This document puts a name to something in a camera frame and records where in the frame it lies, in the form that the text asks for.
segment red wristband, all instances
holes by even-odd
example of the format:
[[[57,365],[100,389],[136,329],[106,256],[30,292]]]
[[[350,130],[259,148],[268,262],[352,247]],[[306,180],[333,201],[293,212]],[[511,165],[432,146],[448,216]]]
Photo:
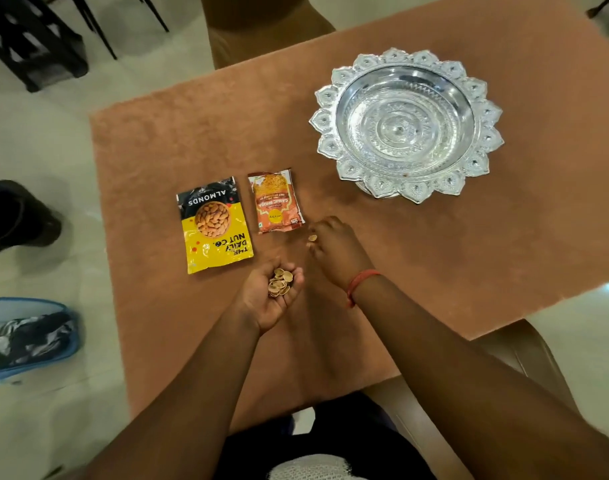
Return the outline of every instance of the red wristband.
[[[354,290],[357,288],[357,286],[362,283],[364,280],[366,280],[367,278],[370,278],[371,276],[378,276],[380,273],[380,271],[378,271],[377,269],[365,269],[364,271],[360,271],[355,278],[353,278],[351,280],[351,282],[348,284],[348,288],[347,288],[347,307],[348,308],[353,308],[354,306],[356,306],[356,302],[353,301],[353,297],[351,296],[354,292]]]

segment petal-shaped rim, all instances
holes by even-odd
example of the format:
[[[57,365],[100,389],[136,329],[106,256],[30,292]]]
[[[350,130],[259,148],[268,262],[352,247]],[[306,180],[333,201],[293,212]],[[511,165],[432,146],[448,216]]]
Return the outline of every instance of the petal-shaped rim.
[[[368,172],[342,143],[335,125],[336,109],[345,88],[366,72],[383,66],[409,65],[419,66],[436,72],[450,80],[458,87],[473,109],[475,134],[467,152],[452,166],[434,175],[409,178],[379,179]],[[504,144],[500,132],[494,128],[502,114],[501,108],[486,98],[487,83],[469,77],[461,62],[440,61],[428,50],[408,54],[404,50],[390,48],[381,55],[359,54],[353,66],[334,69],[331,84],[316,91],[318,110],[309,122],[322,136],[318,142],[318,153],[337,160],[338,176],[341,180],[351,180],[365,192],[376,198],[387,198],[403,195],[405,198],[421,203],[433,191],[458,195],[464,186],[465,177],[477,177],[489,173],[487,153]],[[328,111],[330,124],[319,124],[316,117]]]

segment brown tablecloth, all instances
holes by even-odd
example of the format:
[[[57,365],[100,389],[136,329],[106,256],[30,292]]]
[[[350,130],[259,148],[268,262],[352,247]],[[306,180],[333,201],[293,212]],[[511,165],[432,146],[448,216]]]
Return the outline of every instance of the brown tablecloth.
[[[428,48],[489,83],[506,145],[458,197],[375,200],[316,154],[313,92],[359,53]],[[566,0],[443,0],[117,104],[92,118],[133,414],[170,382],[251,266],[276,253],[304,296],[261,338],[234,429],[396,375],[305,252],[306,228],[188,276],[175,194],[293,168],[305,217],[351,223],[379,269],[468,338],[609,281],[609,41]]]

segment snack packet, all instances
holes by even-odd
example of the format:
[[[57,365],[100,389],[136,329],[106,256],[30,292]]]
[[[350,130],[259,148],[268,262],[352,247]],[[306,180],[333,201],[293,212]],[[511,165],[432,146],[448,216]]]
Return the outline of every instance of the snack packet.
[[[277,173],[250,173],[258,212],[259,233],[279,230],[286,232],[305,223],[291,180],[291,168]]]
[[[176,195],[187,250],[187,272],[253,256],[236,180],[229,177]]]

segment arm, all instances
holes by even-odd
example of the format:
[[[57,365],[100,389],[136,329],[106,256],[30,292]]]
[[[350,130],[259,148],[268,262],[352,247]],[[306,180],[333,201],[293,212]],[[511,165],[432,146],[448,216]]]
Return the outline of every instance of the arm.
[[[342,289],[373,268],[337,217],[309,250]],[[418,402],[479,479],[609,479],[609,439],[540,386],[436,320],[384,276],[353,293]]]
[[[252,271],[178,376],[92,461],[85,479],[213,476],[258,339],[304,285],[302,269],[284,264],[293,271],[294,286],[269,298],[269,277],[277,267],[279,258]]]

